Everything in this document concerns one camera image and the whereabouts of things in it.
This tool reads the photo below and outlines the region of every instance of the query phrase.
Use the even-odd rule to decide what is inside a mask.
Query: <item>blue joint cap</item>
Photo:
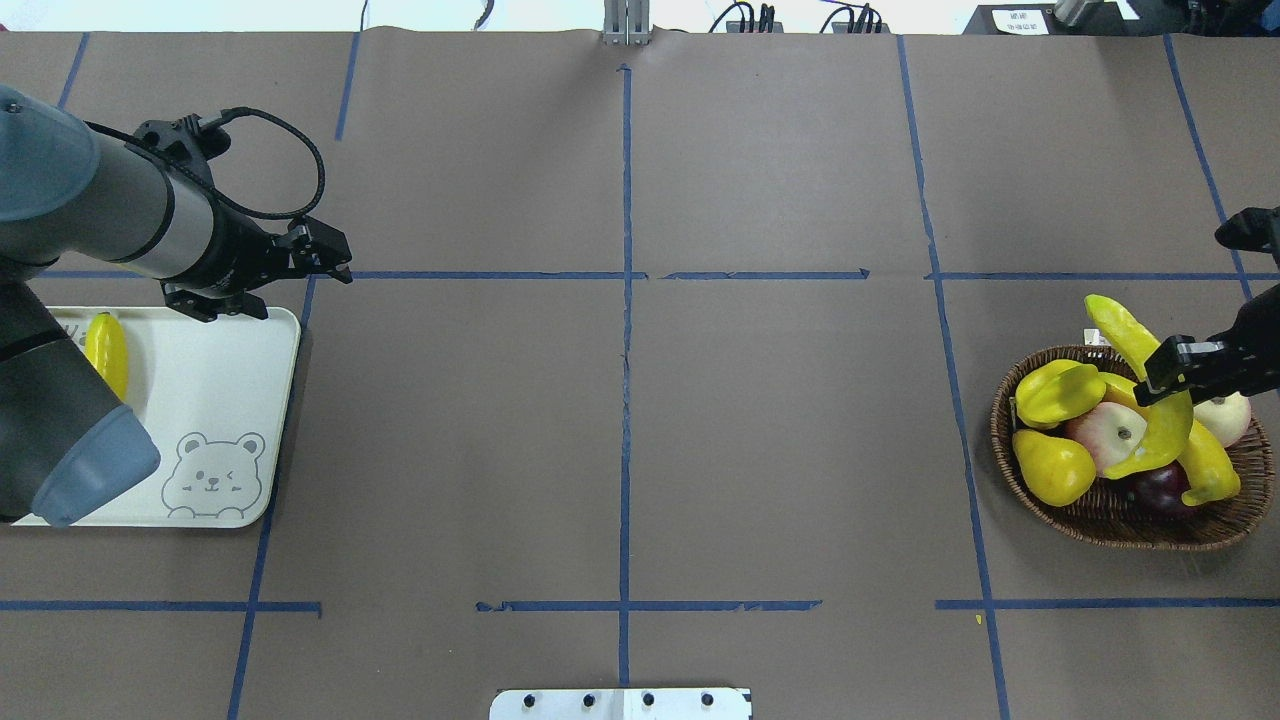
[[[97,137],[74,115],[0,85],[0,223],[52,213],[97,173]]]
[[[65,527],[115,500],[160,466],[160,451],[128,405],[102,416],[40,486],[31,511]]]

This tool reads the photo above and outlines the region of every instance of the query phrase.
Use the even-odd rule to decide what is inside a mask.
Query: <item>apple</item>
[[[1183,493],[1192,489],[1187,470],[1176,461],[1126,475],[1114,483],[1129,502],[1165,518],[1190,518],[1196,509],[1183,503]]]
[[[1238,392],[1206,400],[1196,406],[1196,419],[1213,433],[1222,447],[1230,447],[1244,437],[1252,416],[1249,398]]]
[[[1146,432],[1147,420],[1119,402],[1100,402],[1062,428],[1062,434],[1089,451],[1098,474],[1129,457]]]

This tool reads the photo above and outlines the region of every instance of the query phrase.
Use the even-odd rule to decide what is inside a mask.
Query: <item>white metal plate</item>
[[[739,688],[506,691],[489,720],[750,720],[751,691]]]
[[[129,351],[125,402],[160,450],[159,470],[77,527],[241,528],[266,510],[301,337],[293,313],[200,323],[168,307],[50,311],[81,348],[93,315],[116,316]]]

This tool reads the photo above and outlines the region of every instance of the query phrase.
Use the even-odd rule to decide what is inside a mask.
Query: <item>purple fruit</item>
[[[1187,470],[1178,462],[1134,473],[1120,483],[1116,489],[1143,510],[1179,519],[1196,514],[1194,507],[1183,503],[1183,493],[1192,489],[1192,484],[1187,479]]]

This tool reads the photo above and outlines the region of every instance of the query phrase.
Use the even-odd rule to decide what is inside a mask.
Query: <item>brown woven basket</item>
[[[1093,483],[1084,497],[1066,507],[1053,507],[1041,502],[1027,491],[1018,460],[1014,457],[1012,436],[1018,429],[1010,407],[1010,397],[1019,380],[1051,360],[1066,357],[1097,365],[1100,370],[1133,379],[1134,374],[1110,347],[1064,345],[1050,347],[1023,359],[1005,375],[991,406],[991,446],[996,462],[1009,489],[1018,496],[1037,518],[1064,534],[1103,547],[1134,547],[1144,550],[1220,550],[1240,542],[1257,528],[1271,507],[1275,465],[1271,443],[1258,424],[1249,423],[1249,430],[1230,448],[1228,455],[1240,475],[1240,495],[1221,502],[1210,502],[1187,520],[1175,520],[1140,510],[1105,487],[1108,480]]]

